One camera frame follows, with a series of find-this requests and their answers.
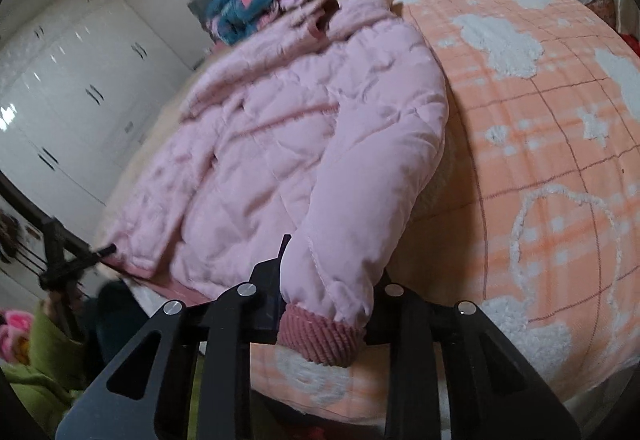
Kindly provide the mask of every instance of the orange plaid blanket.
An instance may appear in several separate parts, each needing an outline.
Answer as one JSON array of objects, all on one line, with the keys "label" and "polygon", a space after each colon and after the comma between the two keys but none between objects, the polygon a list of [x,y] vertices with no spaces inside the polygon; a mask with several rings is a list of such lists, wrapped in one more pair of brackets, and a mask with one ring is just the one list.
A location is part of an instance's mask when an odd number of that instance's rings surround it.
[{"label": "orange plaid blanket", "polygon": [[[574,396],[640,353],[640,60],[574,0],[400,1],[449,79],[450,119],[392,279],[477,302]],[[256,390],[344,422],[383,422],[387,377],[383,347],[343,369],[252,346]]]}]

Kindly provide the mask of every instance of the pink cloth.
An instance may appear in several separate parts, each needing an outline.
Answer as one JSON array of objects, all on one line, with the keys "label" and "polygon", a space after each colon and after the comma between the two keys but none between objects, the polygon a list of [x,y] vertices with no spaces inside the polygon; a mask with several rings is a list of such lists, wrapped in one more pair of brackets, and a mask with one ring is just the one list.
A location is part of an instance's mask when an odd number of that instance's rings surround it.
[{"label": "pink cloth", "polygon": [[168,266],[215,299],[290,233],[280,343],[352,362],[448,117],[440,66],[392,1],[309,3],[205,70],[110,232],[110,263],[146,279]]},{"label": "pink cloth", "polygon": [[0,325],[0,358],[11,364],[26,364],[23,343],[29,340],[33,315],[22,310],[0,313],[6,322]]}]

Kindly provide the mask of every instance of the ribbed cuff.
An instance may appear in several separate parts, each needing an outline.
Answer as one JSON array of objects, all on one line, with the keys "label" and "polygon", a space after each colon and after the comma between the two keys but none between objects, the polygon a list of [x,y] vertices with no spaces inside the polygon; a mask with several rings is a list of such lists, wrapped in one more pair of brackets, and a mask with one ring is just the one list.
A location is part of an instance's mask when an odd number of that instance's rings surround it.
[{"label": "ribbed cuff", "polygon": [[280,320],[278,344],[316,364],[346,368],[356,359],[364,333],[362,328],[336,323],[287,304]]}]

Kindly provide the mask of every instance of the white wardrobe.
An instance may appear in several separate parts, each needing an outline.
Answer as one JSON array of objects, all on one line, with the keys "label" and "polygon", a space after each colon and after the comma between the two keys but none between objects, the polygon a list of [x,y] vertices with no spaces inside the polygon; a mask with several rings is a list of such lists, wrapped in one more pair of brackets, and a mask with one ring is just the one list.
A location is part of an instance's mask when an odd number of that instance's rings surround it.
[{"label": "white wardrobe", "polygon": [[124,0],[57,0],[0,49],[0,170],[90,241],[189,74]]}]

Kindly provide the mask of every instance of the metal bolt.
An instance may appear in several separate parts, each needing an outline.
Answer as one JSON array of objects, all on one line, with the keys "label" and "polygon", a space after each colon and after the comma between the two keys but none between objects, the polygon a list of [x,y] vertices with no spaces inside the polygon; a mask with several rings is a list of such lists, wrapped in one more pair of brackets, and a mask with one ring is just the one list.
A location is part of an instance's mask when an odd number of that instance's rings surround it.
[{"label": "metal bolt", "polygon": [[385,286],[385,292],[391,297],[400,297],[404,293],[404,288],[395,283]]},{"label": "metal bolt", "polygon": [[182,311],[182,303],[180,301],[169,301],[164,303],[162,310],[167,315],[176,315]]},{"label": "metal bolt", "polygon": [[238,293],[244,297],[255,294],[257,290],[258,289],[252,283],[242,283],[242,285],[238,287]]},{"label": "metal bolt", "polygon": [[478,307],[474,305],[471,301],[461,301],[458,303],[458,312],[463,315],[473,315],[478,310]]}]

